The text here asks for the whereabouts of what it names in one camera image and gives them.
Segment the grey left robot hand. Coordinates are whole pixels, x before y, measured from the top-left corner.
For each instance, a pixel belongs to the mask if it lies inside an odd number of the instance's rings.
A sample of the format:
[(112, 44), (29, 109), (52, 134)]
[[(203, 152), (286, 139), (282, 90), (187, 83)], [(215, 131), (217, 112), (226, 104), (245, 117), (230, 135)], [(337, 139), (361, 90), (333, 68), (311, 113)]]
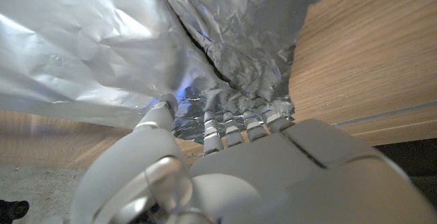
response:
[(203, 157), (188, 166), (163, 96), (97, 158), (78, 185), (71, 223), (435, 223), (436, 210), (384, 154), (318, 120), (267, 107), (204, 115)]

